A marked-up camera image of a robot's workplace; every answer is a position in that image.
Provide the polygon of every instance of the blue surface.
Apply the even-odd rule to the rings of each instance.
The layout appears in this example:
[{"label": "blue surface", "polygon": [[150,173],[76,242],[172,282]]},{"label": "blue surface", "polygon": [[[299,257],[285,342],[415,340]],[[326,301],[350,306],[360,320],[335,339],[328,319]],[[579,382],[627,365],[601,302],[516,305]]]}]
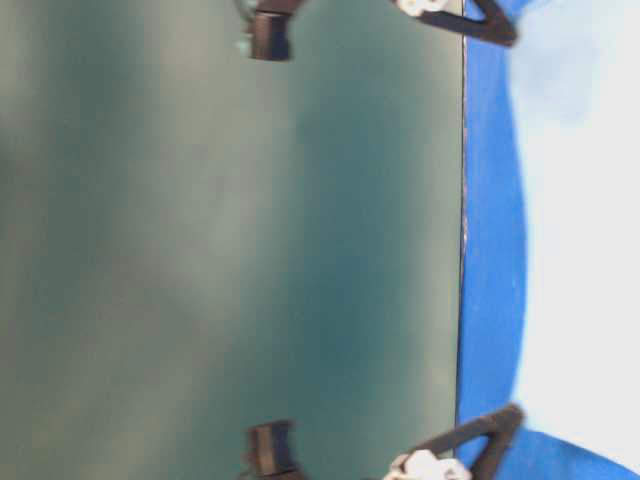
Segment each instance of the blue surface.
[{"label": "blue surface", "polygon": [[[513,18],[526,3],[501,1]],[[475,16],[474,6],[468,6]],[[509,401],[522,341],[526,225],[506,71],[504,49],[468,40],[468,237],[460,330],[459,422]],[[480,445],[465,445],[458,455],[470,463]],[[518,435],[498,474],[498,479],[504,480],[637,478],[586,450],[527,430]]]}]

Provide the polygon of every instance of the white paper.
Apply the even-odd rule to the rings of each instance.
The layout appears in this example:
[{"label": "white paper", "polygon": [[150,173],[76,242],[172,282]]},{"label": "white paper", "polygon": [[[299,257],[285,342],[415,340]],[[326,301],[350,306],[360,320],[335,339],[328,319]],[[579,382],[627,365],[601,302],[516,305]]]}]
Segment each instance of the white paper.
[{"label": "white paper", "polygon": [[527,216],[514,400],[528,427],[640,473],[640,1],[544,1],[510,92]]}]

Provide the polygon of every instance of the white clamp tip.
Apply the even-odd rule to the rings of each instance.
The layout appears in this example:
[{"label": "white clamp tip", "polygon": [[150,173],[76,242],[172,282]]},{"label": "white clamp tip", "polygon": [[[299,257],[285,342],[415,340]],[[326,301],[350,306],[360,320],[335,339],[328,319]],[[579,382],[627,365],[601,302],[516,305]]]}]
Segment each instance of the white clamp tip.
[{"label": "white clamp tip", "polygon": [[455,458],[440,460],[429,450],[418,450],[396,458],[384,480],[471,480],[471,473]]},{"label": "white clamp tip", "polygon": [[411,17],[419,17],[423,12],[439,12],[449,0],[397,0],[400,9]]}]

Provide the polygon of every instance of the black plastic clip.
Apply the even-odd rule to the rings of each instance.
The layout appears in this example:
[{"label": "black plastic clip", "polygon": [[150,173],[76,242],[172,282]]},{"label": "black plastic clip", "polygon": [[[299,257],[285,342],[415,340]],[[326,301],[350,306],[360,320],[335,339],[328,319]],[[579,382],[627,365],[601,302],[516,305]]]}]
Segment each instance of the black plastic clip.
[{"label": "black plastic clip", "polygon": [[491,480],[523,420],[524,413],[520,407],[510,404],[421,443],[408,453],[429,450],[437,456],[476,437],[488,437],[486,446],[471,465],[470,471],[473,480]]},{"label": "black plastic clip", "polygon": [[[399,0],[391,0],[391,3],[399,6]],[[518,34],[502,8],[494,0],[474,0],[474,3],[484,14],[483,20],[472,20],[444,11],[424,11],[416,19],[432,27],[443,28],[506,47],[512,46]]]}]

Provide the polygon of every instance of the black clamp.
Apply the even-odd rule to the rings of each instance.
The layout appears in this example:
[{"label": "black clamp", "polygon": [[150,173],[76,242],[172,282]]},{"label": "black clamp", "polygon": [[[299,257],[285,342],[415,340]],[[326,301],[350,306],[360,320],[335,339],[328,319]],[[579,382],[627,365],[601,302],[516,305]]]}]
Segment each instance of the black clamp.
[{"label": "black clamp", "polygon": [[487,437],[487,444],[469,470],[473,480],[491,480],[523,420],[524,413],[520,407],[510,404],[496,412],[471,420],[469,423],[427,440],[413,447],[408,453],[429,450],[436,456],[442,455],[469,440]]}]

